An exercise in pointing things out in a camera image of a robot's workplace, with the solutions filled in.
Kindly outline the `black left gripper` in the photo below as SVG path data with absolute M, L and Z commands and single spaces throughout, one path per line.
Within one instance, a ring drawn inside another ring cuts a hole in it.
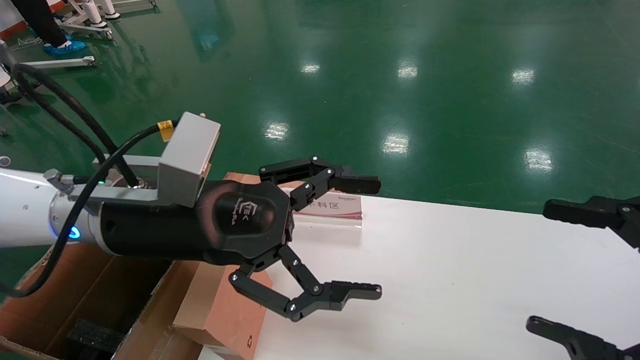
M 193 207 L 105 203 L 100 227 L 119 256 L 263 265 L 286 243 L 291 204 L 272 182 L 208 181 Z

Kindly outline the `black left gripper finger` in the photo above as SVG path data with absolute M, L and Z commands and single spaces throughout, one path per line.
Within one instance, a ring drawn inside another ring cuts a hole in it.
M 349 166 L 336 165 L 316 156 L 265 165 L 259 170 L 261 182 L 276 185 L 302 182 L 290 194 L 290 208 L 301 211 L 331 190 L 346 194 L 377 195 L 382 180 L 356 174 Z
M 281 262 L 302 288 L 299 296 L 290 299 L 251 278 L 254 272 L 263 271 L 276 262 Z M 379 284 L 320 283 L 287 244 L 263 256 L 257 263 L 243 263 L 229 276 L 229 281 L 238 294 L 293 322 L 301 321 L 318 310 L 340 312 L 351 299 L 375 301 L 383 294 Z

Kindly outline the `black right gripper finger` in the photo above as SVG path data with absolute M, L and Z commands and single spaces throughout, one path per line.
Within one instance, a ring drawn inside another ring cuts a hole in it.
M 550 199 L 544 204 L 542 216 L 590 228 L 610 228 L 631 248 L 640 247 L 639 196 L 628 199 L 592 196 L 584 203 Z
M 560 344 L 572 360 L 638 360 L 640 358 L 640 344 L 621 349 L 592 333 L 540 316 L 528 317 L 526 330 L 538 337 Z

